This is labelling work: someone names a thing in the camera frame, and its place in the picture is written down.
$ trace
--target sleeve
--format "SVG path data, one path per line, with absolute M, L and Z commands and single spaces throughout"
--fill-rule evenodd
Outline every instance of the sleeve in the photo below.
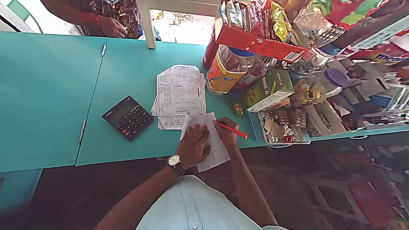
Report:
M 280 226 L 271 226 L 271 225 L 264 226 L 264 227 L 262 227 L 262 229 L 263 230 L 287 230 L 287 228 L 283 228 L 283 227 L 280 227 Z

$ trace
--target customer hand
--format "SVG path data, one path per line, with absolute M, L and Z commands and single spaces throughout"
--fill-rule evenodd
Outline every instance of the customer hand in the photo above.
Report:
M 127 34 L 125 27 L 113 18 L 99 16 L 98 20 L 99 20 L 99 26 L 102 32 L 107 37 L 124 38 L 125 35 Z
M 180 161 L 185 169 L 204 161 L 210 153 L 210 145 L 205 146 L 209 130 L 204 125 L 200 127 L 196 124 L 194 127 L 188 127 L 181 139 L 176 154 L 180 156 Z
M 221 119 L 218 119 L 214 122 L 214 127 L 217 130 L 217 133 L 219 134 L 220 139 L 222 142 L 225 144 L 226 147 L 232 147 L 237 145 L 237 134 L 231 132 L 230 130 L 227 130 L 223 128 L 220 124 L 223 123 L 230 128 L 238 130 L 238 124 L 236 124 L 234 121 L 230 120 L 227 117 L 223 117 Z

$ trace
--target green box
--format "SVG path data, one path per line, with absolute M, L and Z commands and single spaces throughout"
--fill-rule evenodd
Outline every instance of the green box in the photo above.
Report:
M 295 92 L 288 72 L 272 69 L 247 90 L 247 111 L 258 112 L 293 93 Z

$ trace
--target casio calculator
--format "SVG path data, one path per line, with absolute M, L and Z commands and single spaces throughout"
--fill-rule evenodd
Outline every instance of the casio calculator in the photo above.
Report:
M 123 137 L 131 141 L 153 122 L 150 115 L 131 96 L 127 96 L 102 115 Z

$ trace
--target purple lid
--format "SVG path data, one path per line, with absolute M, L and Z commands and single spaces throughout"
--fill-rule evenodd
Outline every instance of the purple lid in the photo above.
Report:
M 324 71 L 325 77 L 334 85 L 339 87 L 349 87 L 351 82 L 346 75 L 338 69 L 329 68 Z

